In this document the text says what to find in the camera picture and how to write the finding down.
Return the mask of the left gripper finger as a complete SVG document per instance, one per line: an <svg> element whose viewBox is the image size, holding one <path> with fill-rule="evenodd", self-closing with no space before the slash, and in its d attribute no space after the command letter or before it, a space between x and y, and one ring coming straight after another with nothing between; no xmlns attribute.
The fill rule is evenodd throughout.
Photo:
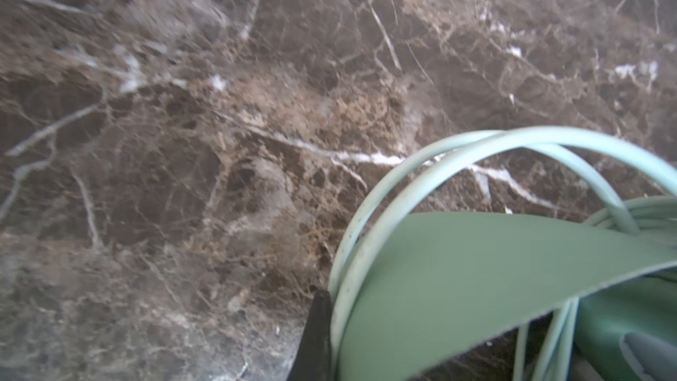
<svg viewBox="0 0 677 381"><path fill-rule="evenodd" d="M287 381L331 380L331 296L315 292Z"/></svg>

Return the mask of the mint green headphones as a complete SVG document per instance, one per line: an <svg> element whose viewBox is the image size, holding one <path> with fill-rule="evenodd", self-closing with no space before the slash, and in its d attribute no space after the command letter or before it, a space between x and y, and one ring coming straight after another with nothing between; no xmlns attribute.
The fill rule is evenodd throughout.
<svg viewBox="0 0 677 381"><path fill-rule="evenodd" d="M508 213L419 213L458 172L528 148L603 203L581 223ZM363 201L331 269L331 379L405 380L553 317L534 380L564 380L578 349L606 380L676 377L676 171L599 132L470 132L403 161Z"/></svg>

